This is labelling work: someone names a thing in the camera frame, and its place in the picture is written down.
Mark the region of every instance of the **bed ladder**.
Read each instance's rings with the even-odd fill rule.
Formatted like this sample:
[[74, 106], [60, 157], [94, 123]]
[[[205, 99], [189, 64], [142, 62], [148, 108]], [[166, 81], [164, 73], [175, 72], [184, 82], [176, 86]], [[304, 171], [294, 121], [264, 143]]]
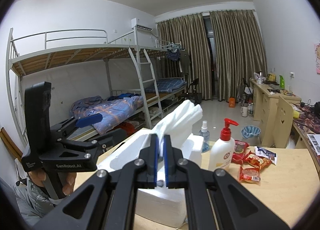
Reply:
[[[159, 91], [158, 91], [158, 86], [157, 86], [157, 81], [156, 81], [156, 76], [155, 76], [155, 71], [153, 70], [153, 66], [152, 66], [152, 62], [149, 58], [149, 55], [146, 51], [146, 49], [143, 49], [143, 52], [144, 52], [144, 55], [146, 56], [147, 58], [147, 62], [137, 62], [137, 60], [135, 59], [134, 55], [133, 55], [133, 52], [131, 50], [131, 48], [128, 49], [129, 50], [129, 54], [130, 54], [130, 57], [133, 61], [133, 64], [137, 70], [137, 74], [138, 74], [138, 79], [139, 79], [139, 84], [140, 84], [140, 89], [141, 89], [141, 96], [143, 97], [143, 112], [144, 112], [144, 115], [145, 115], [145, 119], [146, 119], [146, 124], [147, 124], [147, 127], [149, 129], [152, 128], [152, 124], [151, 124], [151, 120], [153, 120], [154, 118], [158, 117], [158, 116], [161, 116], [161, 119], [163, 118], [163, 111], [162, 111], [162, 107], [161, 107], [161, 102], [160, 102], [160, 96], [159, 96]], [[151, 74], [152, 74], [152, 79], [149, 79], [149, 80], [145, 80], [143, 81], [142, 79], [142, 74], [141, 74], [141, 65], [148, 65], [151, 69]], [[146, 98], [146, 93], [144, 91], [144, 83], [147, 83], [147, 82], [152, 82], [153, 81], [153, 84], [154, 84], [154, 87], [155, 87], [155, 90], [156, 90], [156, 96], [154, 96], [153, 98], [150, 98], [148, 99], [148, 102], [151, 103], [153, 102], [153, 100], [158, 100], [158, 107], [159, 107], [159, 112], [156, 113], [154, 116], [150, 117], [150, 114], [149, 114], [149, 108], [148, 108], [148, 103], [147, 103], [147, 98]]]

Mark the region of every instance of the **person's hand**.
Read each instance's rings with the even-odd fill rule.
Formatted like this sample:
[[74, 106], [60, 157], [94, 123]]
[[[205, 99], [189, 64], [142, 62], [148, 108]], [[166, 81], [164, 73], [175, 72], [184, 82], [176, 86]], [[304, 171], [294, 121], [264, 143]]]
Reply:
[[[62, 187], [62, 192], [65, 195], [70, 195], [73, 192], [73, 188], [76, 182], [76, 172], [68, 172], [67, 184]], [[39, 187], [44, 187], [42, 181], [46, 179], [46, 173], [43, 169], [37, 169], [29, 172], [29, 177], [31, 181]]]

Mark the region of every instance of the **white lotion bottle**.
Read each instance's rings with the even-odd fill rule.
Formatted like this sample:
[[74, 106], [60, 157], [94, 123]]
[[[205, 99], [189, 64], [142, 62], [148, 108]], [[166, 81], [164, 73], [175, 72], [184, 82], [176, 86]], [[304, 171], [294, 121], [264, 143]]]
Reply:
[[225, 127], [221, 130], [220, 139], [218, 139], [211, 148], [208, 170], [215, 171], [218, 168], [228, 170], [233, 151], [235, 149], [235, 140], [231, 137], [230, 125], [239, 125], [237, 122], [225, 118]]

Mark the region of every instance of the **red snack package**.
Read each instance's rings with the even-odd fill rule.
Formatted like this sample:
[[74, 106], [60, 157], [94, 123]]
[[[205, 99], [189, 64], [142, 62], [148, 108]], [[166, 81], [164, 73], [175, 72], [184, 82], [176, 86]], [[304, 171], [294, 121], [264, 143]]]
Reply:
[[256, 156], [252, 151], [250, 151], [245, 157], [244, 161], [249, 163], [255, 168], [262, 170], [264, 167], [269, 166], [271, 161], [264, 157]]
[[240, 165], [243, 164], [243, 158], [245, 155], [245, 150], [247, 149], [247, 147], [249, 146], [248, 143], [246, 142], [241, 142], [239, 140], [235, 140], [236, 145], [235, 145], [235, 149], [233, 151], [233, 155], [232, 155], [232, 162], [234, 163], [238, 163]]
[[260, 185], [260, 172], [258, 168], [244, 169], [240, 166], [239, 181], [250, 182]]

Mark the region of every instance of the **air conditioner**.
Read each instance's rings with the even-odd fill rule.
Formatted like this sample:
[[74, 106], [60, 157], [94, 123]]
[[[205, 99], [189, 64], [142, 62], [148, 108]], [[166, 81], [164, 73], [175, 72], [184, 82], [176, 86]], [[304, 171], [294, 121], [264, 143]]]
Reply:
[[152, 31], [152, 28], [143, 25], [143, 23], [140, 22], [140, 19], [138, 19], [138, 18], [131, 19], [131, 28], [133, 29], [135, 27], [138, 30], [142, 30], [142, 31], [145, 31], [145, 32], [151, 32]]

